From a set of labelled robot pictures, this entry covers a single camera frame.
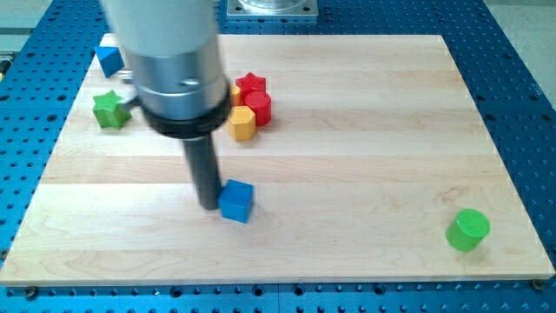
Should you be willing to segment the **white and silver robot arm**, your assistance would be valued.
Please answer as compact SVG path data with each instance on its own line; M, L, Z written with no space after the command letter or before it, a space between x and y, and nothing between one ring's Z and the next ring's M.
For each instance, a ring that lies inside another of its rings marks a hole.
M211 0L102 0L149 126L182 141L200 205L222 189L212 133L231 110Z

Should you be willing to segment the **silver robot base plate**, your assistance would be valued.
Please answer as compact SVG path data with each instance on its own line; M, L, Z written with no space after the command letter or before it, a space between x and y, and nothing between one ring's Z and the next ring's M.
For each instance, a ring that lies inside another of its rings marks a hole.
M317 17L317 0L228 0L232 17Z

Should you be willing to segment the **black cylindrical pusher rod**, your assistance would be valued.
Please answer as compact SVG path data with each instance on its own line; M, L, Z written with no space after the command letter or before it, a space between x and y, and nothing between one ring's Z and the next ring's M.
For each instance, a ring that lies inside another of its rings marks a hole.
M199 204L205 210L217 210L222 180L213 137L206 135L187 139L183 140L182 144Z

